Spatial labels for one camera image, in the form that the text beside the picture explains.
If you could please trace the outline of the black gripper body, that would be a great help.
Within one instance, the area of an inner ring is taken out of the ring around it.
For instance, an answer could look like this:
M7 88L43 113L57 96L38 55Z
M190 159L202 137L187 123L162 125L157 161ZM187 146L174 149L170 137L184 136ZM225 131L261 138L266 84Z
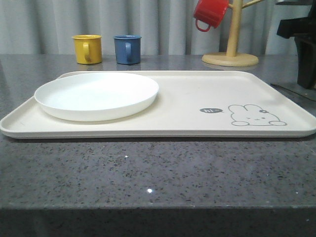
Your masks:
M281 20L277 35L294 37L298 53L297 83L312 89L316 85L316 2L314 0L277 0L277 5L310 5L307 17Z

